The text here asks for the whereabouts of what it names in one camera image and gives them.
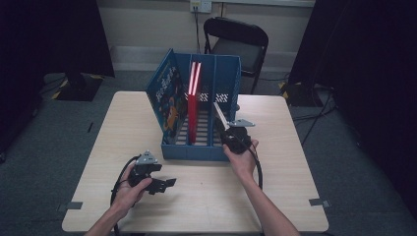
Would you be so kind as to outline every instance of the gray carpet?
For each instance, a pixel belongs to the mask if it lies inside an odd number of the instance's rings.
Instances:
[[[62,75],[45,77],[51,84],[44,88],[37,115],[0,165],[0,235],[79,235],[62,230],[65,212],[57,208],[73,197],[113,94],[144,90],[152,74],[118,71],[115,79],[103,81],[92,102],[50,99]],[[263,73],[256,94],[279,95],[277,80],[284,76]],[[241,93],[248,93],[252,80],[243,78],[241,84]],[[325,100],[327,92],[321,91],[320,96]],[[321,109],[290,107],[290,112],[300,117],[318,114]],[[312,123],[295,122],[301,141]],[[417,235],[416,221],[385,174],[356,146],[353,134],[353,128],[335,110],[318,120],[304,144],[319,194],[331,202],[326,208],[328,233]]]

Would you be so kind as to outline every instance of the table top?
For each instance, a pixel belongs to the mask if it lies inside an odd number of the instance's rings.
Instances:
[[[236,119],[256,123],[264,191],[299,231],[324,232],[328,220],[294,124],[280,96],[239,95]],[[109,208],[110,190],[125,163],[147,149],[162,164],[157,179],[177,178],[164,194],[145,193],[119,222],[122,232],[260,232],[261,226],[228,162],[165,160],[162,132],[143,91],[119,91],[110,104],[62,227],[86,232]]]

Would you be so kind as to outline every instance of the forearm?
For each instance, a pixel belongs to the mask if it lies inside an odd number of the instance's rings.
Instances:
[[[291,221],[276,207],[255,181],[246,180],[242,184],[267,236],[300,235]]]
[[[117,207],[112,206],[92,226],[89,232],[86,233],[86,236],[109,235],[114,225],[116,225],[116,223],[125,215],[126,215],[125,212],[117,209]]]

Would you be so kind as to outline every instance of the person's left hand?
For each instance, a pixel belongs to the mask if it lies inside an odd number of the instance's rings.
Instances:
[[[123,173],[120,180],[121,184],[112,204],[112,207],[116,207],[117,211],[122,214],[122,217],[125,217],[129,209],[142,198],[145,188],[152,182],[151,178],[147,178],[142,180],[137,186],[131,187],[127,179],[134,166],[135,163],[130,164],[126,168],[125,173]]]

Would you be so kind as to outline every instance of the chair seat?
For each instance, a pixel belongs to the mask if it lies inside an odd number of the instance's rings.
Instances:
[[[217,55],[236,55],[240,57],[242,72],[255,74],[263,57],[263,49],[260,46],[243,42],[231,41],[219,38],[211,51]]]

